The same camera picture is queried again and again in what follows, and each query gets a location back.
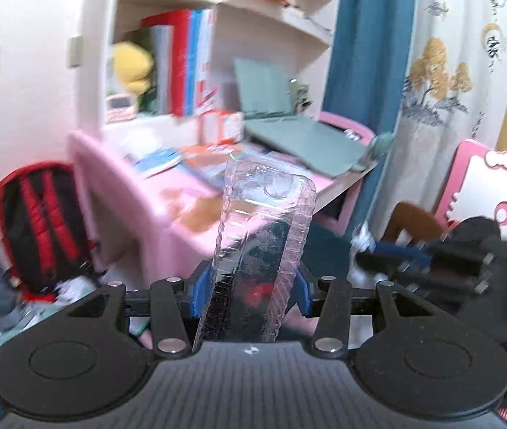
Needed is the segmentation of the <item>green reading stand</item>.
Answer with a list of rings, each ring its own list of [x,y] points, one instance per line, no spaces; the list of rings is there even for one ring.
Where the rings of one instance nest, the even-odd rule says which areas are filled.
[[[335,178],[363,172],[390,150],[394,135],[376,135],[368,145],[338,129],[294,111],[289,79],[282,67],[245,58],[234,60],[247,135],[292,155],[314,172]]]

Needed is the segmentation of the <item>white digital clock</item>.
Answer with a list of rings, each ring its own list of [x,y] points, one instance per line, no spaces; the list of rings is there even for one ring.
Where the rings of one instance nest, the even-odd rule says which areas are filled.
[[[105,105],[107,124],[131,121],[138,115],[137,100],[127,93],[107,96]]]

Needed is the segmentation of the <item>blue curtain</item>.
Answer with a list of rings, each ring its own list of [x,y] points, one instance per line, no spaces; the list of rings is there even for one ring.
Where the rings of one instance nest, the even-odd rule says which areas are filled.
[[[415,0],[339,0],[323,109],[394,131],[401,102]]]

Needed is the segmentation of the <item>stack of magazines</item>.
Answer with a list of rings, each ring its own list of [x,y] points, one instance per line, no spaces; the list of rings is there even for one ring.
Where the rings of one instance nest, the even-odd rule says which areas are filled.
[[[231,154],[243,150],[238,144],[191,145],[181,147],[184,168],[213,189],[222,191],[225,184],[226,162]]]

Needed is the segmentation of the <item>red black backpack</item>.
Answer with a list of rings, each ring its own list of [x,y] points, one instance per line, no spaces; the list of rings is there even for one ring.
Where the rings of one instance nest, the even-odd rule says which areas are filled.
[[[58,284],[101,277],[67,163],[39,162],[0,180],[0,238],[26,300],[53,302]]]

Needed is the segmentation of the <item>white tissue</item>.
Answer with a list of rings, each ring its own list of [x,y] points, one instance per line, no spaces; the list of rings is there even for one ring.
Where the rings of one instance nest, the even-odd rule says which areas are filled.
[[[364,221],[353,231],[351,238],[351,249],[356,253],[373,252],[376,249],[376,240],[369,231],[368,222]]]

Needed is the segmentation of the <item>clear plastic tray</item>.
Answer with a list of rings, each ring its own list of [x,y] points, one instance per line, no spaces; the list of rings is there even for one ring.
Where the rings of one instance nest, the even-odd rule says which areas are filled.
[[[309,177],[266,156],[230,154],[196,347],[277,339],[315,205]]]

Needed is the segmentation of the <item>white printed curtain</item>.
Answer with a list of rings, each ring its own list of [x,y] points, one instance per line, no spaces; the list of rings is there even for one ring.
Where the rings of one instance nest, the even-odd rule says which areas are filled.
[[[396,135],[369,228],[398,202],[433,210],[462,140],[497,142],[507,109],[507,0],[415,0]]]

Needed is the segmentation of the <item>pink hello kitty board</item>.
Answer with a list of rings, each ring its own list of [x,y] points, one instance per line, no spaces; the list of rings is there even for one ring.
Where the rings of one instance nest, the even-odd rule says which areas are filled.
[[[448,227],[471,217],[486,217],[498,223],[507,238],[507,151],[472,139],[461,142],[435,216]]]

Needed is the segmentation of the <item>pink desk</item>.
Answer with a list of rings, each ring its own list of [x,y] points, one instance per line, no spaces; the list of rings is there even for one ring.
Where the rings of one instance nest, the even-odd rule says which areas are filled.
[[[138,251],[140,279],[151,285],[187,278],[211,258],[218,233],[220,196],[180,166],[145,178],[127,159],[135,148],[195,144],[194,119],[142,117],[71,132],[67,138],[86,228],[98,246],[97,267]]]

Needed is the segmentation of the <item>yellow plush toy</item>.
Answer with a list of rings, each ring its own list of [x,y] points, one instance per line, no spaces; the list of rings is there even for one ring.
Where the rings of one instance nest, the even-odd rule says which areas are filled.
[[[115,78],[127,93],[140,96],[150,88],[154,60],[147,50],[131,42],[120,42],[113,45],[112,59]]]

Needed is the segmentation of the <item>row of books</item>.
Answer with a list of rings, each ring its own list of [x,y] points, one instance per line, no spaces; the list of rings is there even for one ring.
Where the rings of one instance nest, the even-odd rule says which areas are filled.
[[[191,116],[205,96],[210,71],[216,9],[177,9],[147,16],[141,28],[172,29],[169,57],[170,113]]]

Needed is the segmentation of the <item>orange white box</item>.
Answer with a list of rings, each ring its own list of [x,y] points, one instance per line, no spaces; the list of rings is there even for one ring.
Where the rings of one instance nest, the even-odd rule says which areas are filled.
[[[201,144],[219,145],[241,142],[244,135],[244,114],[210,109],[198,117],[198,138]]]

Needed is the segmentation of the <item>black wooden chair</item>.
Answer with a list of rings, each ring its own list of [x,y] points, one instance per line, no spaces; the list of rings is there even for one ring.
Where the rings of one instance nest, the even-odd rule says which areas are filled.
[[[396,244],[404,232],[407,245],[441,239],[447,229],[434,214],[411,202],[398,202],[393,208],[381,242]]]

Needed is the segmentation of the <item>teal trash bin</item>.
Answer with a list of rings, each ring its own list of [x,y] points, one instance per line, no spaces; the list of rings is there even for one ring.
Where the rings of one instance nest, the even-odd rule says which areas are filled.
[[[348,280],[353,288],[359,286],[350,274],[353,268],[350,243],[316,222],[310,225],[301,261],[316,284],[325,276],[329,280]]]

